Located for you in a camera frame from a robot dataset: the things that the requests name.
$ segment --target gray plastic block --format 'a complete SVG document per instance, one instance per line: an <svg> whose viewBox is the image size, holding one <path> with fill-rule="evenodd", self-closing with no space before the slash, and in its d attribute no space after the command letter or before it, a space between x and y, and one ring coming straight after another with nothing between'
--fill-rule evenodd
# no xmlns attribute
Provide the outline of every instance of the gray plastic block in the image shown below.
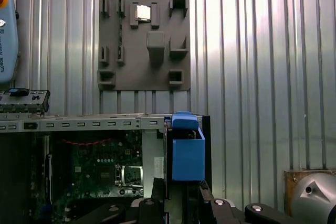
<svg viewBox="0 0 336 224"><path fill-rule="evenodd" d="M115 87L115 73L110 70L98 70L98 87L101 90L113 90Z"/></svg>
<svg viewBox="0 0 336 224"><path fill-rule="evenodd" d="M100 0L99 88L188 90L188 7L188 0Z"/></svg>
<svg viewBox="0 0 336 224"><path fill-rule="evenodd" d="M147 33L147 50L149 53L149 60L153 65L160 65L163 63L164 46L164 32L149 31Z"/></svg>
<svg viewBox="0 0 336 224"><path fill-rule="evenodd" d="M168 74L169 85L171 88L178 88L183 84L183 71L170 70Z"/></svg>

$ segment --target corrugated metal wall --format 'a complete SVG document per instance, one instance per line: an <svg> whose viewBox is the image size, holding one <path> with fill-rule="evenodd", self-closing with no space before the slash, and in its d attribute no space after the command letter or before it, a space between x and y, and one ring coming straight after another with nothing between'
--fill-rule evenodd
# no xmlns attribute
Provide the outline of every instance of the corrugated metal wall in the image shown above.
<svg viewBox="0 0 336 224"><path fill-rule="evenodd" d="M17 87L50 114L212 117L213 191L283 209L282 172L336 167L335 0L190 0L190 92L99 92L98 0L16 0Z"/></svg>

